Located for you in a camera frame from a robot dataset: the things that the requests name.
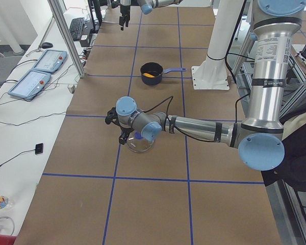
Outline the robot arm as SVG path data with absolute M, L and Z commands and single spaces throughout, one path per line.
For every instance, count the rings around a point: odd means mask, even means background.
M 114 4 L 120 7 L 121 16 L 119 17 L 120 29 L 129 26 L 131 19 L 131 6 L 140 7 L 142 13 L 147 15 L 155 8 L 166 7 L 170 5 L 178 5 L 182 0 L 119 0 L 114 1 Z
M 227 89 L 225 61 L 231 44 L 230 30 L 236 31 L 238 17 L 245 1 L 220 1 L 206 60 L 192 66 L 195 89 Z M 148 141 L 161 131 L 182 133 L 203 142 L 226 143 L 237 148 L 239 156 L 250 168 L 270 170 L 281 164 L 285 156 L 282 143 L 284 131 L 279 112 L 286 86 L 292 36 L 301 28 L 306 1 L 253 1 L 252 31 L 257 38 L 257 52 L 246 118 L 232 126 L 218 122 L 168 115 L 148 114 L 138 108 L 135 100 L 124 96 L 116 102 L 115 113 L 123 133 L 119 142 L 125 144 L 135 130 Z

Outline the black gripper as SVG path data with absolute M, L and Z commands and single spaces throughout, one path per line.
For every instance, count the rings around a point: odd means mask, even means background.
M 129 137 L 132 128 L 127 125 L 120 125 L 121 135 L 119 136 L 119 143 L 126 144 L 126 137 Z
M 120 29 L 123 31 L 124 26 L 129 26 L 130 21 L 130 6 L 129 5 L 120 5 L 120 13 L 121 16 L 119 17 L 119 25 Z

